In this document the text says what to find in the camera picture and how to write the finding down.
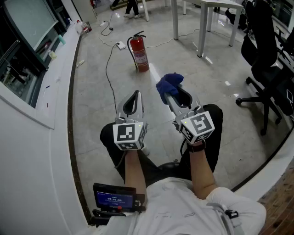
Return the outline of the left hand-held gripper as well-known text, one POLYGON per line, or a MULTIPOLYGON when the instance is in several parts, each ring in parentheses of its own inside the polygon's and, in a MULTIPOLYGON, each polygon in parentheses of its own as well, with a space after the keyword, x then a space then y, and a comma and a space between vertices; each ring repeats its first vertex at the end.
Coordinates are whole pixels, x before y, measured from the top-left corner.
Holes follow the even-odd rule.
POLYGON ((147 134, 147 122, 144 120, 142 94, 135 90, 129 93, 117 107, 113 139, 122 151, 140 150, 147 134))

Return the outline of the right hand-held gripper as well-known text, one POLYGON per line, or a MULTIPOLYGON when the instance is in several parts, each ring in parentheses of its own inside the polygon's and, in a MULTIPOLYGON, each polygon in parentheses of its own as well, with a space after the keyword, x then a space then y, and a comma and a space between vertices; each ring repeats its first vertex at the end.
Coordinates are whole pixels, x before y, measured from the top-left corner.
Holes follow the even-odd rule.
POLYGON ((170 93, 164 93, 170 110, 177 116, 176 129, 189 144, 200 142, 213 133, 215 126, 208 111, 200 105, 196 92, 190 87, 178 85, 178 100, 170 93))

